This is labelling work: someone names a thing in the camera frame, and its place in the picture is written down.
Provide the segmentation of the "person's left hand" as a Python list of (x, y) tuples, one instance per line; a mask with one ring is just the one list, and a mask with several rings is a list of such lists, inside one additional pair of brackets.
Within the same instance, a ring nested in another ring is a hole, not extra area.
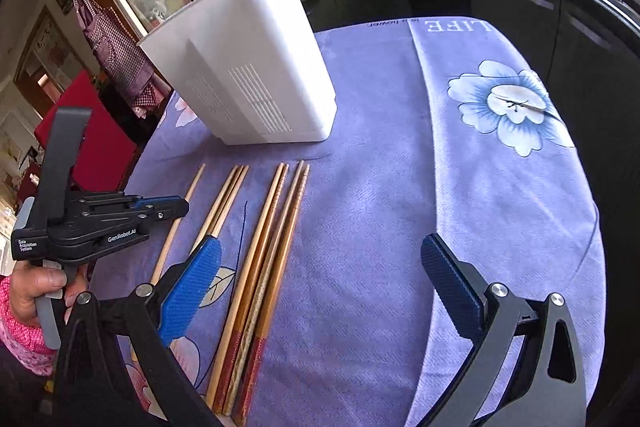
[(63, 289), (65, 320), (68, 320), (76, 297), (88, 289), (87, 269), (88, 265), (81, 265), (75, 280), (68, 283), (62, 270), (36, 267), (27, 261), (16, 262), (10, 280), (10, 308), (13, 316), (22, 324), (38, 326), (36, 298)]

